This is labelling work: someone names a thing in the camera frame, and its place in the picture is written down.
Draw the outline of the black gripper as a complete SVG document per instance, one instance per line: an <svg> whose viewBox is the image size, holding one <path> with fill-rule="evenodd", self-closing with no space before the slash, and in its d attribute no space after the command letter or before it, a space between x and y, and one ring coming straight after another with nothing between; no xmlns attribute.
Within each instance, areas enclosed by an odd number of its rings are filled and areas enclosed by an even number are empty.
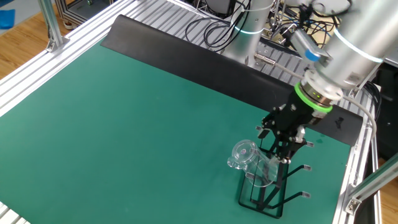
<svg viewBox="0 0 398 224"><path fill-rule="evenodd" d="M257 137L264 139L271 131L275 136L271 153L284 164L290 164L292 157L307 144L305 127L317 124L326 116L321 106L309 100L300 90L294 90L285 106L272 111L262 119Z"/></svg>

